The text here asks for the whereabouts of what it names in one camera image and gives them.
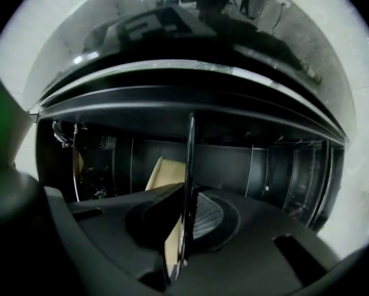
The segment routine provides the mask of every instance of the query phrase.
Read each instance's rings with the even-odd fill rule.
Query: white floor
[[[55,12],[56,19],[50,17],[50,30],[57,27],[63,16],[81,1],[65,1],[62,4],[65,7]],[[369,31],[365,26],[358,25],[358,15],[346,0],[292,1],[310,15],[333,45],[354,97],[357,135],[346,152],[342,187],[335,208],[319,234],[340,257],[345,257],[369,241]],[[38,43],[43,45],[43,38],[48,38],[49,32],[39,31],[38,34]],[[38,47],[32,48],[32,52],[30,56],[36,56]],[[9,86],[9,90],[20,102],[26,76],[22,76],[23,83],[19,83],[15,72],[20,70],[21,63],[15,60],[13,63],[7,80],[16,84]],[[28,70],[25,68],[24,71],[29,71],[30,64],[27,67]],[[35,126],[30,129],[15,162],[19,171],[37,177],[34,136]]]

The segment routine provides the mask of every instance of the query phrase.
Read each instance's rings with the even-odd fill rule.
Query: cable
[[[278,23],[282,19],[282,16],[283,16],[283,8],[285,7],[285,3],[281,3],[280,6],[281,6],[280,15],[278,16],[278,19],[277,19],[275,25],[272,27],[272,36],[275,36],[275,27],[278,25]]]

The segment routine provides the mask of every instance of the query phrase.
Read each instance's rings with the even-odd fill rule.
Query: reflective metal surface
[[[283,72],[315,95],[347,134],[355,130],[351,91],[338,56],[318,26],[290,0],[86,0],[41,49],[26,82],[23,108],[36,107],[32,112],[37,112],[41,99],[65,86],[67,76],[76,71],[88,75],[95,71],[86,69],[93,64],[98,70],[111,67],[107,59],[112,56],[123,55],[120,64],[145,56],[196,59],[201,50],[195,44],[187,49],[191,58],[161,58],[155,47],[164,49],[161,40],[190,38],[220,40]],[[154,43],[154,53],[146,55],[140,43]],[[213,51],[224,56],[218,47]],[[211,64],[220,64],[208,55]],[[257,73],[253,67],[240,68]]]

